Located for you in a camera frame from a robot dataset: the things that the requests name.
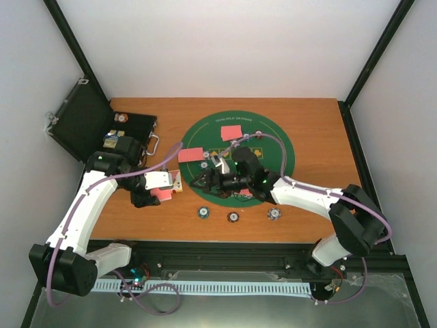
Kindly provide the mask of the brown 100 chip stack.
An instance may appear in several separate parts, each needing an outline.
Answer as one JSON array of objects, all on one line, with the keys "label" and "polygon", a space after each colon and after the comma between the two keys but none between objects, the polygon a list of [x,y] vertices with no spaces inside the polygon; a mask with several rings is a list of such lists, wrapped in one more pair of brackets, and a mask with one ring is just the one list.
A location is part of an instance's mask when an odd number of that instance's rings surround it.
[{"label": "brown 100 chip stack", "polygon": [[239,216],[239,214],[237,212],[230,212],[227,215],[227,220],[228,220],[228,222],[235,223],[235,222],[237,222],[239,220],[239,217],[240,216]]}]

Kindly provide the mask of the red card seat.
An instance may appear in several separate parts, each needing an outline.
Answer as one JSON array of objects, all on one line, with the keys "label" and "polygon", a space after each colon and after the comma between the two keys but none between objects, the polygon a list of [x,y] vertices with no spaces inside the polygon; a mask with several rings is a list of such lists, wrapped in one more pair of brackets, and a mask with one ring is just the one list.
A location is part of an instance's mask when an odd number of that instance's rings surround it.
[{"label": "red card seat", "polygon": [[204,160],[203,148],[186,148],[178,152],[178,162],[187,163]]},{"label": "red card seat", "polygon": [[231,125],[221,127],[221,139],[223,141],[231,141],[239,139],[243,136],[241,125]]}]

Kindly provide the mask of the purple white chip stack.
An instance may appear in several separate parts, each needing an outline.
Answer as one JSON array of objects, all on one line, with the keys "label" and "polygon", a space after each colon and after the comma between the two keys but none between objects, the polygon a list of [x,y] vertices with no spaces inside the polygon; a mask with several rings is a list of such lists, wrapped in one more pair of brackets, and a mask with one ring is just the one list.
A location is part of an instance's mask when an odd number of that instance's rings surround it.
[{"label": "purple white chip stack", "polygon": [[278,208],[270,208],[267,217],[272,221],[276,221],[281,217],[281,211]]}]

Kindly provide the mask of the blue 50 chip stack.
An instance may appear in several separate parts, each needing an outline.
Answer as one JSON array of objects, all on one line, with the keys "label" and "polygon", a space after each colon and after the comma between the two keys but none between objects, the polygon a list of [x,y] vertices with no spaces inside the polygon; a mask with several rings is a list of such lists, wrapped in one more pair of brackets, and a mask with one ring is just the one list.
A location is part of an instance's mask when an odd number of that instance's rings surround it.
[{"label": "blue 50 chip stack", "polygon": [[201,219],[207,219],[210,215],[210,210],[207,206],[201,206],[198,208],[197,215]]}]

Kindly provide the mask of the red card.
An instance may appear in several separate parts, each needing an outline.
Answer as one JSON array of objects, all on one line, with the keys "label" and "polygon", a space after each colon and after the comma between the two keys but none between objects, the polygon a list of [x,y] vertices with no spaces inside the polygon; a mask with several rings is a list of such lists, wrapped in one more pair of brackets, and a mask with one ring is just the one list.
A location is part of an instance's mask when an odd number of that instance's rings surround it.
[{"label": "red card", "polygon": [[248,189],[243,189],[238,194],[244,197],[253,197],[253,194]]}]

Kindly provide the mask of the red playing card deck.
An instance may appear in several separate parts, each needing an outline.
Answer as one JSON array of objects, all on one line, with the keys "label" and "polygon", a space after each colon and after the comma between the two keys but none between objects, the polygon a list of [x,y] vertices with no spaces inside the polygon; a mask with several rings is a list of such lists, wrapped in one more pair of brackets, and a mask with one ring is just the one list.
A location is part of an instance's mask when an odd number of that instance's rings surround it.
[{"label": "red playing card deck", "polygon": [[150,191],[150,194],[156,196],[160,202],[164,202],[172,199],[171,189],[154,188]]}]

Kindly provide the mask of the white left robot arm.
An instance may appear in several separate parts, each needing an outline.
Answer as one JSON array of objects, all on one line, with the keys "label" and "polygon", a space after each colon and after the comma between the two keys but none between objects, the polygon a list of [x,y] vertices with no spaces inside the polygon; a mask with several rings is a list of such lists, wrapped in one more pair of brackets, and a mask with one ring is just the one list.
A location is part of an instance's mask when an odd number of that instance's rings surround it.
[{"label": "white left robot arm", "polygon": [[79,190],[65,217],[45,244],[35,244],[29,260],[47,297],[58,290],[70,295],[88,295],[96,280],[120,268],[127,275],[141,270],[142,258],[127,242],[113,242],[97,251],[87,250],[91,233],[110,197],[118,190],[130,192],[137,208],[155,206],[153,189],[170,189],[171,174],[165,165],[181,150],[176,143],[157,165],[142,167],[141,144],[121,137],[114,149],[94,152],[85,164]]}]

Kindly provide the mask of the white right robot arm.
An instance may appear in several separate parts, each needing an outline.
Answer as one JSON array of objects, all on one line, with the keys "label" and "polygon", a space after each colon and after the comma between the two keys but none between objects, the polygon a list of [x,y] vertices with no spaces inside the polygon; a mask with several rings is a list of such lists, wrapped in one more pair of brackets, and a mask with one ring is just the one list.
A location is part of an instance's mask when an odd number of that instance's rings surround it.
[{"label": "white right robot arm", "polygon": [[329,267],[348,256],[365,257],[390,238],[386,219],[359,186],[327,189],[299,182],[263,167],[248,147],[236,149],[231,158],[234,169],[223,157],[212,156],[214,166],[193,178],[190,187],[221,199],[248,189],[260,202],[301,208],[329,220],[334,232],[314,245],[309,264]]}]

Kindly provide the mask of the round green poker mat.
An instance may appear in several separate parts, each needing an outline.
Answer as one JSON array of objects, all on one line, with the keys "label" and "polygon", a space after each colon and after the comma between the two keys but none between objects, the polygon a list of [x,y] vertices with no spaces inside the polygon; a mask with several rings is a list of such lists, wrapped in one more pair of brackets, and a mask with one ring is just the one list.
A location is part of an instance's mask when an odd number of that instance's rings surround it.
[{"label": "round green poker mat", "polygon": [[[261,131],[262,133],[272,135],[280,140],[283,143],[287,154],[285,175],[291,176],[293,174],[295,154],[293,145],[286,132],[276,122],[269,118],[249,111],[222,111],[202,118],[190,127],[182,138],[182,143],[184,144],[183,149],[202,147],[203,151],[208,151],[210,155],[220,154],[231,144],[231,141],[223,141],[221,139],[221,127],[231,125],[241,125],[243,135],[250,135],[256,131]],[[263,139],[256,139],[255,137],[252,137],[248,141],[242,143],[241,146],[249,147],[266,169],[271,169],[272,171],[279,173],[281,168],[282,151],[277,142],[270,138],[264,137]],[[204,159],[202,161],[207,161],[209,168],[214,167],[209,159]],[[179,163],[182,178],[187,185],[193,178],[203,171],[199,166],[202,161]],[[239,194],[233,194],[227,199],[220,199],[211,195],[205,195],[198,189],[191,190],[204,199],[200,206],[208,206],[204,205],[206,202],[229,208],[244,208],[261,204],[260,201],[249,201],[251,197],[244,197]]]}]

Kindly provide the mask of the yellow playing card box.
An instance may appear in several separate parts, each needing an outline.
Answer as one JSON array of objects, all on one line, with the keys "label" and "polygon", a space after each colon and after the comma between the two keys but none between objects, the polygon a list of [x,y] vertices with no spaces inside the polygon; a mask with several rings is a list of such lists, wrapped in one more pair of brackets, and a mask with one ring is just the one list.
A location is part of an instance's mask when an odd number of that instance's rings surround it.
[{"label": "yellow playing card box", "polygon": [[172,177],[173,181],[173,187],[171,188],[172,193],[181,193],[183,192],[183,185],[182,185],[182,175],[179,169],[171,170],[169,172]]}]

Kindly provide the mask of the blue chips in case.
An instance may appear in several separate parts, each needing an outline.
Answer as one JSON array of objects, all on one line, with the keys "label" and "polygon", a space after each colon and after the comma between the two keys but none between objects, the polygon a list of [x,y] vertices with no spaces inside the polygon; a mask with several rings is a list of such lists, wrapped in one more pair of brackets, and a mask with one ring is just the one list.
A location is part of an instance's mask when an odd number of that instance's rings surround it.
[{"label": "blue chips in case", "polygon": [[110,130],[103,138],[103,147],[114,149],[120,139],[125,135],[124,131]]}]

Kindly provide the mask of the brown chips in case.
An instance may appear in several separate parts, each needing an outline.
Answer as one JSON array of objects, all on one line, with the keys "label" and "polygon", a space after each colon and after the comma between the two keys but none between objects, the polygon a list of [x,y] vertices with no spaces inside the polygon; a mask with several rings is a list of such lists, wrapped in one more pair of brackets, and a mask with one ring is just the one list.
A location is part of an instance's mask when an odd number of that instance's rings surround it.
[{"label": "brown chips in case", "polygon": [[117,123],[126,123],[128,121],[127,113],[116,113],[114,116],[114,121]]}]

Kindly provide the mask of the black poker chip case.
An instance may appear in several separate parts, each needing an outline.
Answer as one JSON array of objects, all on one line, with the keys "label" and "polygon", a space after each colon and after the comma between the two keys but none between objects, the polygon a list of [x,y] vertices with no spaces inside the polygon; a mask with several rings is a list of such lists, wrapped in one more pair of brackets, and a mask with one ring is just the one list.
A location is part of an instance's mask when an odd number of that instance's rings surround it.
[{"label": "black poker chip case", "polygon": [[[126,123],[114,121],[116,113],[127,113]],[[56,113],[48,115],[46,133],[73,158],[86,163],[97,151],[105,151],[103,138],[110,130],[125,132],[145,150],[158,123],[155,115],[115,111],[99,95],[87,76],[80,78]]]}]

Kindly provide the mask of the black aluminium frame rail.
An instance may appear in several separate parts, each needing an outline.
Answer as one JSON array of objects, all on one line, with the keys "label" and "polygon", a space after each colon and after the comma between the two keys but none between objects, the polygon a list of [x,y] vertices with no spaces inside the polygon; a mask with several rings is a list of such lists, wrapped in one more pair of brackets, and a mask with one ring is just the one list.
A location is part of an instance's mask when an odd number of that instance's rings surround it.
[{"label": "black aluminium frame rail", "polygon": [[132,256],[123,273],[146,266],[152,277],[163,279],[178,271],[266,272],[304,282],[364,271],[411,276],[406,257],[387,245],[375,246],[365,260],[351,256],[326,268],[310,259],[310,244],[133,241],[130,246]]}]

